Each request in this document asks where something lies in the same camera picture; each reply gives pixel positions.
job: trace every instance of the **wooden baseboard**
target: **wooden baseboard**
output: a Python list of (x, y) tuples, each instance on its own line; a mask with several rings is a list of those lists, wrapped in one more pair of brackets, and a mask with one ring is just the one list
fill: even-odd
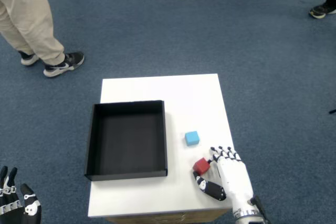
[(228, 209), (208, 210), (208, 211), (192, 211), (192, 212), (176, 212), (174, 214), (158, 214), (128, 217), (110, 217), (107, 221), (115, 224), (187, 224), (187, 223), (204, 223), (214, 221), (222, 216)]

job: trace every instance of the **robotic hand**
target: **robotic hand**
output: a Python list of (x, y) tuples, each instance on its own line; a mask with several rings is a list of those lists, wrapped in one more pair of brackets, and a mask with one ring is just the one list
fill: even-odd
[(14, 183), (17, 168), (14, 167), (8, 176), (7, 172), (7, 166), (0, 172), (0, 224), (40, 224), (42, 209), (36, 195), (22, 184), (26, 207), (21, 206)]
[(224, 200), (226, 196), (232, 201), (236, 224), (271, 224), (258, 196), (254, 196), (252, 185), (245, 164), (238, 153), (231, 147), (224, 150), (211, 147), (212, 159), (215, 161), (221, 177), (222, 186), (204, 180), (194, 172), (195, 179), (206, 194)]

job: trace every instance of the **sneaker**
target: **sneaker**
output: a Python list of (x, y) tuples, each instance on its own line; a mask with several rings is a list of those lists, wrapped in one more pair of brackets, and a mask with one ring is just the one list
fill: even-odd
[(62, 63), (52, 66), (46, 65), (43, 74), (46, 77), (55, 77), (66, 71), (75, 70), (84, 61), (84, 54), (82, 52), (72, 52), (70, 54), (65, 54), (65, 59)]
[(25, 66), (31, 66), (39, 59), (36, 54), (28, 55), (22, 51), (19, 53), (21, 54), (21, 64)]
[(315, 6), (312, 10), (310, 10), (309, 14), (314, 18), (324, 18), (327, 14), (335, 14), (336, 7), (330, 7), (327, 3), (323, 5)]

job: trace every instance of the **white sole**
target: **white sole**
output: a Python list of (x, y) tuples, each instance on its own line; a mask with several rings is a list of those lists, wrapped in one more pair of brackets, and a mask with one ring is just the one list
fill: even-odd
[(311, 15), (312, 17), (314, 17), (314, 18), (322, 19), (322, 18), (325, 18), (327, 14), (336, 14), (336, 9), (333, 10), (332, 12), (329, 12), (329, 13), (327, 13), (327, 14), (323, 14), (323, 15), (320, 15), (320, 16), (316, 16), (316, 15), (314, 15), (314, 12), (309, 12), (309, 13), (310, 13), (310, 15)]
[(30, 60), (24, 60), (24, 59), (21, 58), (21, 64), (25, 65), (25, 66), (31, 66), (32, 64), (34, 64), (38, 60), (39, 60), (39, 58), (37, 57), (37, 55), (33, 55), (33, 57)]
[(49, 78), (52, 78), (52, 77), (56, 77), (56, 76), (59, 76), (60, 74), (66, 72), (66, 71), (73, 71), (75, 70), (76, 68), (78, 68), (80, 65), (82, 65), (82, 63), (84, 62), (84, 57), (83, 59), (78, 63), (76, 64), (76, 66), (71, 66), (69, 68), (64, 68), (64, 69), (55, 69), (53, 72), (49, 72), (47, 70), (43, 70), (43, 74), (46, 76), (46, 77), (49, 77)]

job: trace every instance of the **blue cube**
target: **blue cube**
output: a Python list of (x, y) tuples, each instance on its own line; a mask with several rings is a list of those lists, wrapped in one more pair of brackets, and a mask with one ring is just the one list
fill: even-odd
[(197, 131), (185, 133), (185, 140), (187, 142), (187, 146), (198, 144), (199, 139), (200, 138), (198, 137)]

